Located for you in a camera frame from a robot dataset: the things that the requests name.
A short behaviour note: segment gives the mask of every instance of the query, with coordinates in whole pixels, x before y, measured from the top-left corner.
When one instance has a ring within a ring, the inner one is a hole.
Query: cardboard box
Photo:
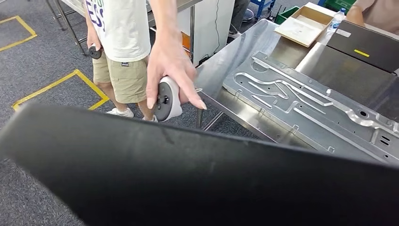
[[[309,47],[328,28],[332,16],[302,6],[274,31],[303,46]]]

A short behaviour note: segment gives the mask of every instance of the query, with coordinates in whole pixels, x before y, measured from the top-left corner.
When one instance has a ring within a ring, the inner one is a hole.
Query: gray carpet
[[[277,0],[273,13],[280,4],[290,8],[303,5],[305,0]],[[256,12],[254,4],[250,8]],[[92,64],[80,55],[68,31],[58,29],[58,24],[43,0],[8,0],[0,4],[0,21],[19,15],[36,33],[37,37],[12,48],[0,51],[0,128],[14,113],[12,104],[31,93],[79,69],[92,79]],[[85,36],[86,25],[78,14],[69,16],[79,38]],[[245,31],[254,22],[245,23]],[[29,37],[29,33],[16,21],[0,24],[0,48]],[[81,79],[74,76],[28,102],[72,105],[88,108],[99,100],[98,95]],[[204,124],[218,111],[207,103]],[[130,106],[136,117],[138,108]],[[110,102],[96,111],[111,110]],[[195,127],[196,110],[190,104],[183,106],[182,116],[168,123],[181,127]],[[212,131],[228,135],[256,138],[251,132],[223,116]],[[0,226],[75,226],[83,225],[68,208],[43,188],[27,173],[8,160],[0,160]]]

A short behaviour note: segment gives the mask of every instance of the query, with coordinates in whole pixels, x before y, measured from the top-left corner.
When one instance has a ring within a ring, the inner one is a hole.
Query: khaki shorts
[[[138,103],[146,99],[147,58],[134,62],[116,62],[103,52],[93,59],[94,83],[112,83],[115,99],[119,103]]]

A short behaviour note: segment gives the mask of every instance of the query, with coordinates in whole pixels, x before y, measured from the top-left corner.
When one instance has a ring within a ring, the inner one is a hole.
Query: person
[[[87,45],[103,50],[100,59],[93,59],[93,81],[115,104],[108,113],[133,117],[126,104],[137,103],[144,120],[156,121],[152,108],[158,83],[166,75],[180,87],[182,102],[206,109],[193,84],[196,70],[182,47],[176,0],[151,0],[150,4],[157,26],[152,51],[145,0],[84,2]]]
[[[244,18],[245,11],[247,10],[250,2],[251,2],[251,0],[235,0],[234,1],[233,14],[231,16],[231,23],[230,23],[230,29],[229,29],[229,37],[232,37],[235,39],[241,35],[239,30],[242,25],[242,19]]]
[[[346,20],[354,24],[380,28],[399,35],[399,0],[357,0]]]

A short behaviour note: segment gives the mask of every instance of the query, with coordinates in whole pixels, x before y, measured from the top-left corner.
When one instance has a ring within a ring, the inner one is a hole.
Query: white vr controller
[[[158,98],[154,106],[158,121],[167,121],[181,115],[183,110],[180,105],[179,86],[169,76],[163,77],[159,83]]]

